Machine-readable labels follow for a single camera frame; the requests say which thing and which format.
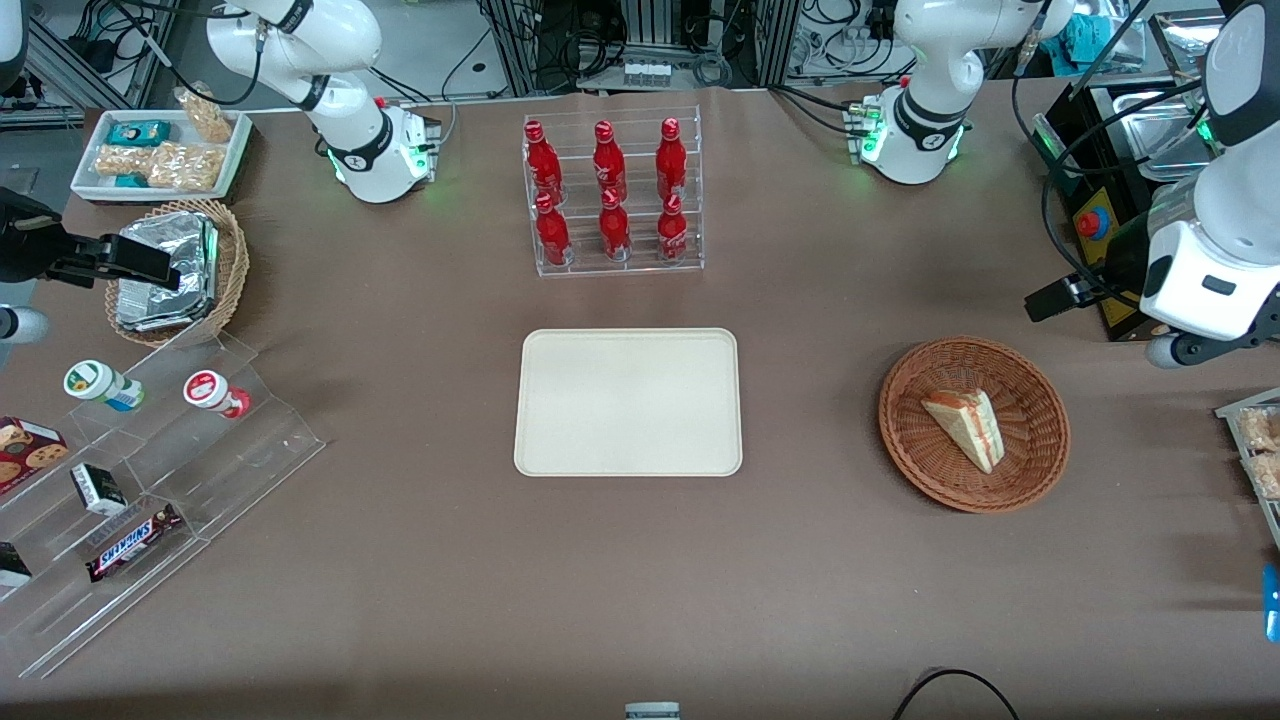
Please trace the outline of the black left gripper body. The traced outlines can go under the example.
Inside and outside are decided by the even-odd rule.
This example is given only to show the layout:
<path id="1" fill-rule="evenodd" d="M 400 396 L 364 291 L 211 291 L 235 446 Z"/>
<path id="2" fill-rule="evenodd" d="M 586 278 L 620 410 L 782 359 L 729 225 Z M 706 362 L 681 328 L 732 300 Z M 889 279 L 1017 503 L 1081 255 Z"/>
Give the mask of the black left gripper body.
<path id="1" fill-rule="evenodd" d="M 1103 258 L 1096 268 L 1101 281 L 1097 302 L 1112 299 L 1137 306 L 1140 301 L 1149 259 L 1148 219 L 1149 214 L 1142 213 L 1120 224 L 1111 213 L 1096 214 L 1096 240 L 1106 240 Z"/>

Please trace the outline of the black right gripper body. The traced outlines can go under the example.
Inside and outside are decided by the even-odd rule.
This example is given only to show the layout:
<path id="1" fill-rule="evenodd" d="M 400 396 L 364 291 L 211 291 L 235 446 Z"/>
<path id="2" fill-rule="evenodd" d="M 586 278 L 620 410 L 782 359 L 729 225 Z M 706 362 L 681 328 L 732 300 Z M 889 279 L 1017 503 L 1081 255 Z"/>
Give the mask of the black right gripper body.
<path id="1" fill-rule="evenodd" d="M 31 197 L 1 188 L 1 282 L 59 281 L 61 215 Z"/>

